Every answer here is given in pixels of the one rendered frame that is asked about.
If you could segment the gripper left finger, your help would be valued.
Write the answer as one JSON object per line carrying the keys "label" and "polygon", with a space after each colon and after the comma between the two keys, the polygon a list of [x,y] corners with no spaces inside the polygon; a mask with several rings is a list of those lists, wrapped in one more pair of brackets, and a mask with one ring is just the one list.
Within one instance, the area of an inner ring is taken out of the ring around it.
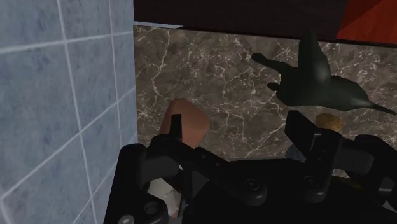
{"label": "gripper left finger", "polygon": [[181,224],[246,224],[267,199],[264,179],[201,147],[182,142],[181,115],[148,147],[124,146],[118,156],[104,224],[171,224],[164,200],[148,193],[163,179],[187,206]]}

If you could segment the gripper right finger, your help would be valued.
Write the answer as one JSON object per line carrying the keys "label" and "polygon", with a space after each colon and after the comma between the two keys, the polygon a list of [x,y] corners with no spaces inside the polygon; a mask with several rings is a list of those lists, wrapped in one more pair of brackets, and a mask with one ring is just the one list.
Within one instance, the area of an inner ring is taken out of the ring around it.
{"label": "gripper right finger", "polygon": [[346,139],[334,130],[315,126],[297,110],[288,112],[284,132],[306,158],[309,182],[322,194],[333,171],[340,169],[354,186],[397,211],[397,150],[381,138],[362,134]]}

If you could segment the yellow-brown round object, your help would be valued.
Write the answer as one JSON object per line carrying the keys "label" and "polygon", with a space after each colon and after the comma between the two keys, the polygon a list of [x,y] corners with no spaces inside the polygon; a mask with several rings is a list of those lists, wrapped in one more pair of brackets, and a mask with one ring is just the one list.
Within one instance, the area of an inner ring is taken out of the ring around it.
{"label": "yellow-brown round object", "polygon": [[321,113],[316,116],[315,124],[319,128],[330,129],[335,132],[340,132],[343,127],[342,120],[329,113]]}

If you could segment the brown and white bottle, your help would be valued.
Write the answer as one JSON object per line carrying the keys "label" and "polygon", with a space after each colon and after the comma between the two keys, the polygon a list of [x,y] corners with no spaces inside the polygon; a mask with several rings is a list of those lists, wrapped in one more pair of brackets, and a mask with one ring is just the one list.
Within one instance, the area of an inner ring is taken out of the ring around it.
{"label": "brown and white bottle", "polygon": [[[186,99],[172,100],[165,112],[159,134],[168,134],[171,125],[171,116],[181,114],[182,142],[196,148],[204,138],[210,127],[208,116]],[[177,218],[181,207],[181,194],[163,179],[156,179],[150,183],[148,193],[162,199],[167,204],[168,214]]]}

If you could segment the black bird figure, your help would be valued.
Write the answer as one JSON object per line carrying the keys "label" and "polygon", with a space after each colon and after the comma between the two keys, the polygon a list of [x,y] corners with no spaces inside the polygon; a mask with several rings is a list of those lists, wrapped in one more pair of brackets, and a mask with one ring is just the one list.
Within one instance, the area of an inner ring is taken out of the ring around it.
{"label": "black bird figure", "polygon": [[397,115],[397,112],[372,102],[358,83],[332,75],[314,31],[301,37],[297,67],[268,59],[262,53],[253,53],[251,58],[281,75],[279,83],[270,82],[267,86],[286,106],[322,106],[338,111],[369,108]]}

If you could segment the red robot stand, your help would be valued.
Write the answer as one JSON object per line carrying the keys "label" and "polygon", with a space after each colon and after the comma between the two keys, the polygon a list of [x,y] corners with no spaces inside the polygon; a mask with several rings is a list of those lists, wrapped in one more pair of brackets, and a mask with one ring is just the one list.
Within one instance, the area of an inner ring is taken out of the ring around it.
{"label": "red robot stand", "polygon": [[337,39],[397,45],[397,0],[349,0]]}

